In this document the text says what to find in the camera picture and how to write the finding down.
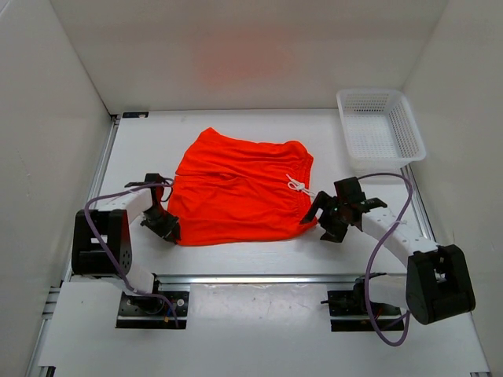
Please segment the orange shorts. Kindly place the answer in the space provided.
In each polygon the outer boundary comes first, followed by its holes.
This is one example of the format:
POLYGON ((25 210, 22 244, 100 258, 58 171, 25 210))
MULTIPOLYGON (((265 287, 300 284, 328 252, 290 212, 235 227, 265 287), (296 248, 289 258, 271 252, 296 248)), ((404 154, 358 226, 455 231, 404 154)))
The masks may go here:
POLYGON ((312 229, 313 156, 298 141, 253 142, 200 133, 175 172, 167 209, 184 247, 289 240, 312 229))

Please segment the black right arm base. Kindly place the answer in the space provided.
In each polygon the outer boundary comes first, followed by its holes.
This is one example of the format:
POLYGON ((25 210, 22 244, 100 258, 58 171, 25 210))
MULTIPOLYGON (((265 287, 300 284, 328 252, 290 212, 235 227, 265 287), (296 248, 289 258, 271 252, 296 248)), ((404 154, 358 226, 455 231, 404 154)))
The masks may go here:
MULTIPOLYGON (((364 298, 364 276, 354 282, 332 284, 326 298, 320 301, 329 309, 331 332, 373 332, 364 298)), ((396 307, 384 303, 371 303, 372 314, 383 332, 403 331, 405 314, 396 307)))

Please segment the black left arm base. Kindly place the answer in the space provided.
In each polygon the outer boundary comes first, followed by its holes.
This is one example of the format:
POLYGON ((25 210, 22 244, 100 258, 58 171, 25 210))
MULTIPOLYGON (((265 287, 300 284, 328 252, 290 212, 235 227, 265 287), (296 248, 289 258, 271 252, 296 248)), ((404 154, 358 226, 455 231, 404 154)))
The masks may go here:
POLYGON ((116 328, 134 330, 185 330, 190 304, 190 285, 155 283, 165 299, 123 292, 116 315, 116 328))

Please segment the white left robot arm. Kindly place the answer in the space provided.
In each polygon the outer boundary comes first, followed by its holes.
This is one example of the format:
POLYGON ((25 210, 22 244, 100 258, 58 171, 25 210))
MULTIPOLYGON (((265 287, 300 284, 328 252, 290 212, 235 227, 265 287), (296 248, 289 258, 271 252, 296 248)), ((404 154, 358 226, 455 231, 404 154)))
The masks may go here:
POLYGON ((137 303, 147 314, 161 311, 165 296, 157 290, 156 275, 134 261, 130 225, 140 219, 160 239, 179 243, 179 219, 164 206, 170 198, 164 191, 172 191, 173 184, 171 178, 148 173, 122 192, 90 199, 75 215, 72 272, 117 282, 123 291, 138 295, 137 303))

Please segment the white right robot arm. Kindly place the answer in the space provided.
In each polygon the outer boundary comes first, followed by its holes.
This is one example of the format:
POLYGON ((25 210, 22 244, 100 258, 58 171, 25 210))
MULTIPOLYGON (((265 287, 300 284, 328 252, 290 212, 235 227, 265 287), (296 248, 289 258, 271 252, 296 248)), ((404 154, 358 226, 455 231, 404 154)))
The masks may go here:
POLYGON ((357 311, 370 314, 380 304, 405 309, 420 324, 469 313, 475 294, 464 252, 456 245, 442 246, 411 229, 387 204, 367 198, 357 177, 337 181, 336 194, 319 192, 301 223, 316 220, 322 239, 341 243, 354 226, 387 248, 406 268, 405 276, 375 273, 370 267, 354 286, 357 311))

